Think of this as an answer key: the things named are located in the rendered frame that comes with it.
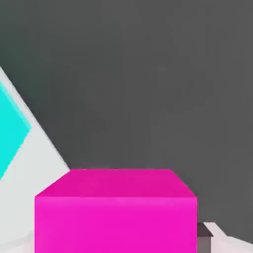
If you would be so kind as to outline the large cyan box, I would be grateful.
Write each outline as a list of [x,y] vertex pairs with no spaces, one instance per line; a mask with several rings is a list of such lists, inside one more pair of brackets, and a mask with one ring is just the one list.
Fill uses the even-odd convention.
[[28,135],[31,125],[0,82],[0,179]]

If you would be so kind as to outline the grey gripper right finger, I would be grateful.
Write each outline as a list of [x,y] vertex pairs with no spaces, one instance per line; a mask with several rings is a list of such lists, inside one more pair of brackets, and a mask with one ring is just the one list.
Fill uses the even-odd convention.
[[253,253],[253,244],[226,235],[215,222],[198,222],[197,253]]

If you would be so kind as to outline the small magenta cube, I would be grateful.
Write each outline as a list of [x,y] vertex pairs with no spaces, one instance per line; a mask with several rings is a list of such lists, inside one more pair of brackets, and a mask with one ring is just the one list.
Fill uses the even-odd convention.
[[35,253],[197,253],[197,205],[170,169],[73,169],[35,197]]

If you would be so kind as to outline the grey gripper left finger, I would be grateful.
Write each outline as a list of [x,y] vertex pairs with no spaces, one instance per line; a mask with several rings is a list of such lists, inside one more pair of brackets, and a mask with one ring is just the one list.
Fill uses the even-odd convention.
[[34,232],[12,242],[0,244],[0,253],[35,253]]

